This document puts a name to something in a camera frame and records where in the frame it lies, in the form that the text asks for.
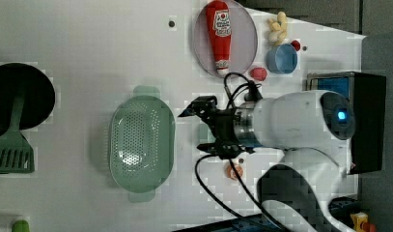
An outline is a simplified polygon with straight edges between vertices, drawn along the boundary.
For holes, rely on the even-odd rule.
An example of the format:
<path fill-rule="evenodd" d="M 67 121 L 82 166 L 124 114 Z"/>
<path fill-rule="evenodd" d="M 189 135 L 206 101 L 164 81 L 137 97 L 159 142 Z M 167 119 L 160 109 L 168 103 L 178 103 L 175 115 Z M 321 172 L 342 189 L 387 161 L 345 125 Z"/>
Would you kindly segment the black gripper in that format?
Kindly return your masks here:
<path fill-rule="evenodd" d="M 216 96 L 198 97 L 179 115 L 179 118 L 198 116 L 211 130 L 214 141 L 199 144 L 197 149 L 222 160 L 235 159 L 244 152 L 253 154 L 253 147 L 243 145 L 237 139 L 234 126 L 236 111 L 216 106 Z"/>

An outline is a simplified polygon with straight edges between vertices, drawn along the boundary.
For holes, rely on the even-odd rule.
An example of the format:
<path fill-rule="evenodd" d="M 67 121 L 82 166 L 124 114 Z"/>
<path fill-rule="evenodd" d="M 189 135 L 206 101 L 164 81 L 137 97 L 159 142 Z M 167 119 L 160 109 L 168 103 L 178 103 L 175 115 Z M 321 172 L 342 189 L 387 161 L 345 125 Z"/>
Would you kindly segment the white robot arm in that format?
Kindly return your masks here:
<path fill-rule="evenodd" d="M 229 109 L 219 109 L 215 96 L 203 96 L 180 116 L 197 116 L 208 125 L 214 141 L 197 148 L 209 157 L 231 160 L 257 148 L 283 152 L 257 182 L 258 206 L 276 227 L 285 232 L 355 232 L 328 209 L 351 172 L 356 123 L 344 96 L 303 91 L 256 97 Z"/>

